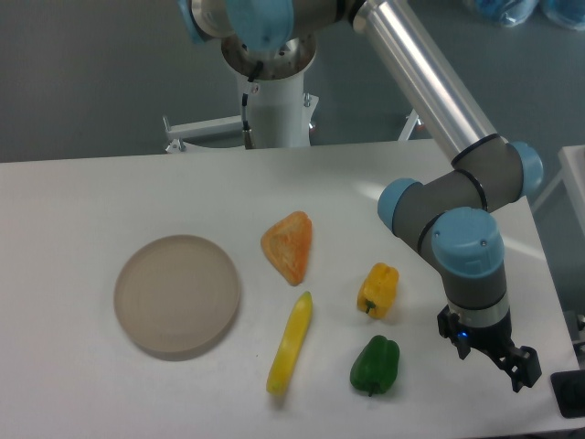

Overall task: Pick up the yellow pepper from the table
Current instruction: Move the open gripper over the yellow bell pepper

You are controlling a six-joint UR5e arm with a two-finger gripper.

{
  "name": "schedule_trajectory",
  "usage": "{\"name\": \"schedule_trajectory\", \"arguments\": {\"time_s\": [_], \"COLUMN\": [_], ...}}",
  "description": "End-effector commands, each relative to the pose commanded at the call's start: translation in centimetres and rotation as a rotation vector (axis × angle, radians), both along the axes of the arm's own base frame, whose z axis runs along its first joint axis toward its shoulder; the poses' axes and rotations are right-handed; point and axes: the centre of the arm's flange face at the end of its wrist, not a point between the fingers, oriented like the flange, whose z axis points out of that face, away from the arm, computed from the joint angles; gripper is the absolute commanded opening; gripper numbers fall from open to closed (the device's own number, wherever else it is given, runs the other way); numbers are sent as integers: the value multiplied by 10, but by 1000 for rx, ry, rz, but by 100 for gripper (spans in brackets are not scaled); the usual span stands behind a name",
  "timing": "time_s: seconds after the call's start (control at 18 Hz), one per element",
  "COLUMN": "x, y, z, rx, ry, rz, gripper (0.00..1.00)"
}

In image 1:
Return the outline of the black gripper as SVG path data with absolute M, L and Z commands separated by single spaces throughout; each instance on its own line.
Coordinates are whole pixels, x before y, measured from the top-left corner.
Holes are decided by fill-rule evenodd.
M 495 323 L 478 326 L 465 323 L 463 315 L 445 306 L 437 315 L 439 334 L 448 338 L 460 359 L 472 349 L 484 353 L 511 380 L 513 392 L 532 388 L 542 375 L 537 351 L 528 346 L 515 346 L 512 341 L 510 311 Z

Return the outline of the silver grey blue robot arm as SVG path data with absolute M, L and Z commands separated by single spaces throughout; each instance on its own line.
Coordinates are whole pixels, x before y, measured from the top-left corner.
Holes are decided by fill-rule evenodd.
M 249 149 L 309 143 L 307 97 L 285 102 L 284 84 L 314 59 L 314 33 L 342 20 L 364 35 L 450 159 L 428 184 L 401 178 L 378 200 L 378 215 L 441 276 L 447 304 L 440 335 L 461 358 L 485 354 L 515 390 L 541 374 L 537 352 L 517 347 L 494 212 L 533 192 L 537 152 L 500 136 L 404 1 L 182 1 L 196 43 L 217 39 L 239 81 L 236 125 Z

